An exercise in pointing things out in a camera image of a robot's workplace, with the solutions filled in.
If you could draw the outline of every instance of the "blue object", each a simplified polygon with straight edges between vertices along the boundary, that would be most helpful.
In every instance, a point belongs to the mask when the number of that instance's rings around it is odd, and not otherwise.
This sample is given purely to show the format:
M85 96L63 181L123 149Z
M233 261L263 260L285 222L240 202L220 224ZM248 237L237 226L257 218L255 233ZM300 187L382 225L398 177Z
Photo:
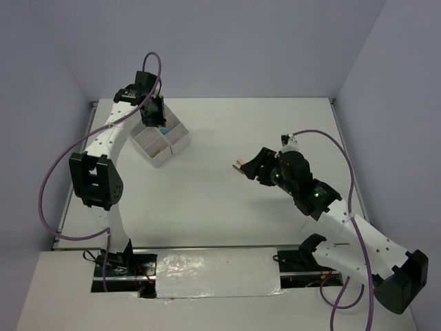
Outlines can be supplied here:
M161 131L161 133L162 134L167 134L168 132L170 132L171 131L171 129L169 129L169 128L159 128L159 131Z

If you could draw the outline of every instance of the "red wire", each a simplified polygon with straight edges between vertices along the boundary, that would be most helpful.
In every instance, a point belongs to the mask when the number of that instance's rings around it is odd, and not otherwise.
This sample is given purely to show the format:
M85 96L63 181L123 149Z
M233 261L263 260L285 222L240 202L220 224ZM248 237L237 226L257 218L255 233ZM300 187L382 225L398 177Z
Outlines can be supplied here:
M147 276L147 273L141 268L141 266L139 264L137 264L139 270L144 274L145 277L147 277L147 281L149 283L153 283L153 281Z

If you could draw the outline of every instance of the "metal edge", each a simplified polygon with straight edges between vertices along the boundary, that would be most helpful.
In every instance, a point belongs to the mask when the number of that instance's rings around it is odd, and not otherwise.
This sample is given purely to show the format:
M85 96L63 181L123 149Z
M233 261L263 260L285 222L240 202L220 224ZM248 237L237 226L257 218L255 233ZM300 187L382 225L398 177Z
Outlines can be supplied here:
M349 245L348 243L336 243L335 245ZM218 249L253 249L253 248L275 248L281 250L297 250L300 245L224 245L224 246L159 246L159 247L138 247L133 248L134 254L157 254L162 250L218 250ZM74 248L55 248L62 251L89 250L99 251L100 247L74 247Z
M88 126L85 130L84 135L87 135L90 132L90 129L92 128L92 124L94 122L97 108L98 108L98 102L93 102L92 108L90 109L91 112L90 112L90 116L89 116ZM87 143L87 140L83 141L83 143L81 144L81 147L80 147L80 151L84 150L86 143ZM60 233L63 231L64 222L66 220L66 214L68 213L68 210L69 210L70 200L72 198L73 192L74 192L74 186L71 183L69 190L68 190L68 197L66 199L66 202L64 203L64 208L63 208L63 213L61 214L60 223L57 228L57 231ZM52 245L52 249L58 250L58 244L59 244L59 240L58 240L58 238L56 238L54 241L54 244Z
M329 99L329 105L331 106L331 109L332 109L332 115L334 116L334 121L336 122L338 134L340 135L340 139L342 141L343 148L347 151L346 141L345 141L345 138L343 136L341 125L338 122L338 117L337 117L337 114L336 114L336 109L334 107L334 101L335 101L335 99ZM371 223L371 220L369 219L369 216L367 214L367 209L366 209L365 201L363 200L363 197L362 197L361 192L360 192L360 186L358 185L358 180L357 180L357 175L355 173L355 169L354 169L353 172L354 172L353 175L354 175L354 179L355 179L356 193L357 193L358 200L360 202L360 207L361 207L361 211L363 213L363 217L365 218L365 220L368 223Z
M295 277L295 276L319 276L322 275L323 272L322 271L310 271L310 272L280 272L280 277ZM332 270L330 273L326 273L326 275L328 274L340 274L339 271L337 270ZM151 280L156 280L156 275L150 275L148 277ZM93 281L102 281L103 277L93 277ZM106 281L147 281L147 277L143 276L143 275L138 275L138 276L115 276L115 277L106 277L105 278Z

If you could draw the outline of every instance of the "cable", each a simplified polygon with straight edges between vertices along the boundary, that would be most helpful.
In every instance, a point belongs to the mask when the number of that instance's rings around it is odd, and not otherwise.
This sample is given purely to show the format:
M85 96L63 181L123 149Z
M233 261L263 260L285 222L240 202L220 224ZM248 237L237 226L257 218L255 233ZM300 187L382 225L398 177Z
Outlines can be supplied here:
M347 208L348 208L348 212L350 215L352 213L352 194L353 194L353 189L355 187L355 175L353 173L352 164L351 164L351 161L349 160L347 153L345 152L343 147L330 134L327 134L326 132L323 132L320 130L314 130L314 129L313 130L302 130L302 131L298 131L298 132L293 133L293 136L296 136L299 134L304 134L304 133L321 134L321 135L327 137L328 139L330 139L338 147L338 149L342 152L343 157L345 158L347 165L349 167L349 174L351 175L351 185L349 186L349 196L347 199ZM365 242L363 241L363 237L361 235L360 229L358 228L357 222L355 221L355 219L353 217L351 217L351 222L352 222L354 230L356 231L358 240L360 241L361 250L363 252L363 257L365 258L365 263L366 263L367 280L368 280L368 288L369 288L369 312L368 312L368 318L367 318L367 323L366 323L366 331L370 331L370 329L372 328L372 322L373 322L372 269L371 269L371 264L369 262L369 255L367 254L366 245L365 245ZM350 280L350 277L347 277L347 280L346 280L345 284L343 285L342 290L340 291L340 293L337 296L336 302L333 304L333 308L332 308L332 312L331 312L331 321L330 321L331 331L334 331L334 317L336 315L336 310L337 310L338 304L339 304L343 294L345 293L345 290L347 288L347 284L349 283L349 280Z
M89 260L87 257L85 257L85 253L88 253L89 256L92 257L92 260ZM85 250L83 252L83 259L85 259L86 261L95 262L95 264L98 264L98 262L96 261L96 257L89 250Z
M328 280L330 280L331 278L337 278L338 275L337 274L333 274L331 276L326 277L322 283L320 284L320 296L322 297L322 299L331 307L334 306L335 303L330 302L326 297L325 297L325 293L323 293L323 287L325 286L326 282L328 282ZM361 291L360 294L358 295L358 298L351 303L350 305L339 305L337 307L337 309L350 309L352 307L355 307L356 305L358 305L358 303L360 302L361 298L363 298L363 294L365 293L365 286L362 284L361 285Z
M110 125L106 125L106 126L101 126L100 128L97 128L96 130L93 130L91 132L89 132L87 135L85 135L83 138L79 139L77 142L73 143L72 145L70 145L66 150L64 150L60 156L57 157L57 159L55 160L55 162L50 166L48 172L46 173L46 175L43 178L43 182L41 183L41 187L40 187L40 191L39 191L39 217L40 217L40 221L43 224L44 228L52 235L54 235L56 238L60 238L60 239L64 239L64 240L69 240L69 241L83 241L83 240L88 240L88 239L92 239L92 238L96 238L101 236L102 234L107 233L107 249L105 252L105 257L104 257L104 265L107 264L107 258L108 258L108 251L109 251L109 246L110 246L110 228L105 228L102 231L99 231L97 233L91 234L89 236L84 236L84 237L70 237L70 236L65 236L64 234L58 233L57 230L55 230L54 228L52 228L49 223L46 221L46 218L44 217L44 213L43 213L43 195L44 195L44 190L46 187L46 184L48 183L49 177L50 175L54 172L55 167L60 163L60 161L62 160L62 158L68 153L70 152L72 149L74 149L77 145L79 145L80 143L82 143L83 141L85 141L87 138L93 136L94 134L97 134L101 131L105 131L108 128L115 126L116 124L119 124L123 121L125 121L126 119L128 119L129 117L133 116L134 114L136 114L148 101L149 99L152 97L159 80L161 79L161 69L162 69L162 63L161 63L161 58L159 57L159 55L155 52L148 52L147 55L145 55L144 58L144 62L143 62L143 71L145 71L145 63L147 62L147 59L150 56L155 56L156 59L158 60L158 73L156 75L156 81L154 82L154 85L152 87L152 89L150 90L149 94L145 97L145 99L138 105L135 107L135 109L133 109L133 111L131 111L129 114L121 117L120 119L117 119L116 121L114 121L113 123L111 123ZM105 285L105 268L103 268L103 282L104 282L104 289L107 291L107 287Z
M158 90L158 94L157 94L157 96L159 96L159 95L161 94L161 88L163 88L163 81L161 81L161 80L159 79L159 90Z
M107 245L105 247L105 254L104 254L104 262L103 262L103 287L104 292L107 292L107 284L105 283L105 267L107 265L107 260L109 259L109 249L110 249L110 232L107 236Z
M144 274L145 278L147 278L147 281L149 283L153 283L152 280L150 279L150 277L148 277L147 273L141 268L141 266L139 265L139 263L136 264L139 268L139 270Z

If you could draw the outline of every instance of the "black joint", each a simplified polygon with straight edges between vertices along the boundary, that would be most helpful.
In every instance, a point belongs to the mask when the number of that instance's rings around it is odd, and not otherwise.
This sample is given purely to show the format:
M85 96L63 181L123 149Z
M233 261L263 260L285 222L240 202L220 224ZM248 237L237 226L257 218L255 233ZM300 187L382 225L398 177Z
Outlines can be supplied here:
M314 181L315 186L312 192L307 195L307 200L314 206L311 217L318 221L322 212L328 212L328 206L335 200L341 201L342 197L330 185L317 179L314 179Z
M72 153L69 167L75 195L86 206L95 205L110 210L121 199L123 181L107 155L91 157L87 153Z
M240 170L248 179L254 180L256 177L258 177L259 182L262 185L274 186L275 184L273 184L269 178L269 173L272 170L271 164L277 163L277 160L274 157L275 155L276 152L264 147L254 159L243 164L240 167Z
M326 238L314 233L302 242L298 251L300 253L300 259L305 265L310 265L315 268L319 266L312 253L317 250L317 246L323 241L326 241Z
M97 257L97 262L100 265L104 263L105 250L100 251L100 255ZM124 249L124 252L111 253L109 252L107 255L107 265L118 268L127 268L132 269L134 266L133 262L133 247L132 242L129 240L129 243Z
M151 74L150 72L145 71L137 71L135 76L135 85L143 86L147 88L149 91L153 88L154 82L156 81L157 76Z
M164 98L153 97L141 108L141 121L147 127L165 125Z
M283 179L295 181L299 190L307 190L314 184L309 162L302 153L290 151L280 154L279 164Z
M121 88L113 98L113 102L128 102L132 106L140 105L149 92L154 87L156 76L149 72L138 71L136 73L135 84L130 84L126 88Z
M282 146L286 146L289 141L289 134L282 134L280 140L282 141Z
M383 280L374 277L375 297L395 314L402 314L427 283L429 259L419 250L407 252L407 261L401 268L394 266L393 275Z

